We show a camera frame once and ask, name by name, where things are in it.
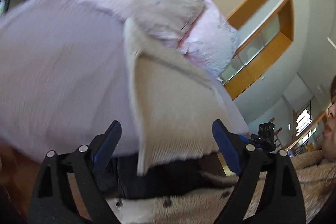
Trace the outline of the wooden wall shelf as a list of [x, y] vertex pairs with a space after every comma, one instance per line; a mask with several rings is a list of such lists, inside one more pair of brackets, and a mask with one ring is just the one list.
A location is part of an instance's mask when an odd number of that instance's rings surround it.
[[224, 86], [232, 99], [256, 86], [264, 73], [281, 67], [288, 83], [296, 74], [307, 36], [310, 0], [245, 0], [230, 16], [242, 44], [235, 53], [238, 70]]

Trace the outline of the pink floral pillow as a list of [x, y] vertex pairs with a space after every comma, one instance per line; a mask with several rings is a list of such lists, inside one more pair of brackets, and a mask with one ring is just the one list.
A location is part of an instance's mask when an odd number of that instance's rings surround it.
[[218, 78], [231, 62], [238, 46], [236, 28], [231, 26], [213, 0], [203, 0], [205, 7], [178, 50], [207, 74]]

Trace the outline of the cream cable-knit sweater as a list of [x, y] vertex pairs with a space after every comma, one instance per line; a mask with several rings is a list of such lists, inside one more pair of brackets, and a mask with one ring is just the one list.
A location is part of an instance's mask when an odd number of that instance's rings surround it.
[[132, 117], [139, 134], [137, 173], [219, 150], [217, 119], [230, 126], [224, 101], [203, 69], [141, 31], [129, 18], [124, 49]]

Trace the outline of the lilac bed sheet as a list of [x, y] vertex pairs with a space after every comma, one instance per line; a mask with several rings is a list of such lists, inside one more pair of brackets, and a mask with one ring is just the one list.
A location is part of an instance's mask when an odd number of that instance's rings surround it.
[[[37, 161], [122, 126], [114, 156], [139, 152], [124, 24], [79, 0], [28, 0], [1, 17], [1, 140]], [[230, 132], [248, 126], [221, 83]]]

